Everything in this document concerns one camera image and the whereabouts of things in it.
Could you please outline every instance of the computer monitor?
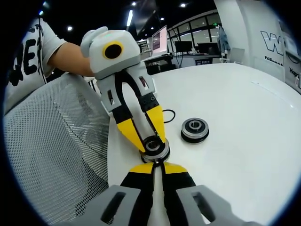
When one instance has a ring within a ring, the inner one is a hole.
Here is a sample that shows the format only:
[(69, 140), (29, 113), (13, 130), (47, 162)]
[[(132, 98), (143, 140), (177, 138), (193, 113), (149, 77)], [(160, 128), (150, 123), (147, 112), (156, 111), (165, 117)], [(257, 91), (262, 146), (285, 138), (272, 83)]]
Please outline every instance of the computer monitor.
[(175, 41), (174, 42), (176, 52), (190, 52), (192, 51), (192, 42), (191, 41)]
[(216, 42), (206, 42), (206, 43), (198, 43), (198, 47), (196, 50), (199, 53), (207, 53), (210, 55), (219, 55), (220, 51), (218, 49)]
[(162, 27), (153, 34), (151, 39), (151, 50), (153, 55), (167, 53), (167, 27)]

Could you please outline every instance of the white t-shirt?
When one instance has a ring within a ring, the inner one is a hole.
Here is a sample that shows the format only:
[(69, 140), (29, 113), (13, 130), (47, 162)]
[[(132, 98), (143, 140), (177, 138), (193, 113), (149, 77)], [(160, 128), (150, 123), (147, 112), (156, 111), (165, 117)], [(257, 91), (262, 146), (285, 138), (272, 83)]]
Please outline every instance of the white t-shirt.
[(4, 114), (27, 95), (46, 84), (45, 78), (53, 70), (47, 65), (48, 60), (65, 42), (58, 38), (42, 19), (33, 21), (16, 53), (14, 66), (8, 73)]

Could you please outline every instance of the window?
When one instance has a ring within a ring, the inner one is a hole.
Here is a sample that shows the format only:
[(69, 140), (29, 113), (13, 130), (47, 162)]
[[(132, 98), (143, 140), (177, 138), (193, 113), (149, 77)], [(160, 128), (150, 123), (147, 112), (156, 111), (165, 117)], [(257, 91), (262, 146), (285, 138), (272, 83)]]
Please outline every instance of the window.
[(213, 25), (215, 23), (217, 23), (217, 24), (221, 23), (221, 19), (218, 14), (211, 14), (211, 15), (207, 16), (207, 19), (208, 19), (209, 25)]
[(205, 17), (193, 20), (193, 21), (190, 22), (190, 24), (191, 24), (192, 29), (207, 26)]
[(219, 37), (218, 28), (210, 29), (210, 33), (211, 33), (212, 42), (217, 42), (217, 39)]
[(192, 37), (191, 33), (185, 33), (181, 35), (181, 41), (191, 41), (192, 42)]
[(176, 41), (178, 41), (177, 37), (171, 38), (171, 41), (170, 41), (170, 39), (168, 39), (168, 41), (167, 41), (167, 46), (168, 46), (168, 48), (170, 48), (170, 49), (169, 49), (170, 52), (173, 51), (173, 50), (171, 49), (171, 47), (174, 48), (174, 52), (175, 52), (175, 45), (174, 45), (174, 42), (176, 42)]
[(170, 39), (167, 39), (167, 47), (168, 47), (168, 51), (169, 51), (170, 53), (172, 53), (172, 52), (173, 52), (173, 49), (171, 48), (171, 42), (170, 42)]
[(173, 30), (170, 30), (169, 33), (170, 33), (170, 36), (173, 37), (173, 36), (175, 36), (176, 34), (178, 34), (178, 31), (177, 31), (176, 28), (174, 28)]
[(193, 38), (196, 46), (197, 43), (210, 42), (208, 30), (194, 32)]
[(180, 34), (184, 33), (184, 32), (187, 32), (189, 30), (190, 30), (189, 23), (185, 23), (185, 24), (182, 24), (181, 26), (179, 26), (179, 32), (180, 32)]

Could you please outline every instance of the white mesh chair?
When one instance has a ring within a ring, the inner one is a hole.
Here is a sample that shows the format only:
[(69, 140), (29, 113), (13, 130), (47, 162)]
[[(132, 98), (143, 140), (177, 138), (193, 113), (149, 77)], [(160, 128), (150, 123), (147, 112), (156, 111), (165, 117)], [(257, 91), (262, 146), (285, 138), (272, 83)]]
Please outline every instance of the white mesh chair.
[(80, 76), (63, 75), (4, 118), (8, 157), (20, 187), (49, 224), (84, 213), (108, 188), (110, 118)]
[(221, 63), (235, 63), (242, 64), (244, 59), (245, 49), (232, 48), (229, 58), (220, 58)]

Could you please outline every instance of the person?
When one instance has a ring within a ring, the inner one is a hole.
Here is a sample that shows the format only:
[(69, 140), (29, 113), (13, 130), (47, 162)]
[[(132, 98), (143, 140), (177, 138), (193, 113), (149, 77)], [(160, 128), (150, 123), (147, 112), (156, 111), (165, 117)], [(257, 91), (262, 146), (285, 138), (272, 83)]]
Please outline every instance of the person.
[(29, 27), (8, 72), (4, 114), (45, 85), (54, 68), (93, 77), (89, 58), (83, 57), (80, 47), (58, 38), (48, 23), (39, 17)]

